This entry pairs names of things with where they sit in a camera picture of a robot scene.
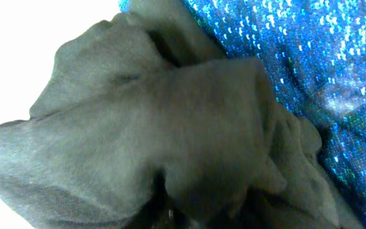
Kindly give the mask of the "black cloth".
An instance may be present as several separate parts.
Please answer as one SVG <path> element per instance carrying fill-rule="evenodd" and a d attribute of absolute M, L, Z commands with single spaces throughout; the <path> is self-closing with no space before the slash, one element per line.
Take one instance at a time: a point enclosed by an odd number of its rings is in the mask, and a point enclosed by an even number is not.
<path fill-rule="evenodd" d="M 316 127 L 264 64 L 227 59 L 180 1 L 132 1 L 55 54 L 28 120 L 0 125 L 0 198 L 35 228 L 361 228 Z"/>

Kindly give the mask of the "blue sequin cloth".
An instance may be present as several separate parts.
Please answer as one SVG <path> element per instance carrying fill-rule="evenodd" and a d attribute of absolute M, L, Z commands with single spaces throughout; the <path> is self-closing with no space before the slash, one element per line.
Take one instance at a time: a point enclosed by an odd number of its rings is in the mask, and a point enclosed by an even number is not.
<path fill-rule="evenodd" d="M 312 121 L 318 161 L 366 228 L 366 1 L 187 0 L 228 57 L 265 62 L 276 100 Z"/>

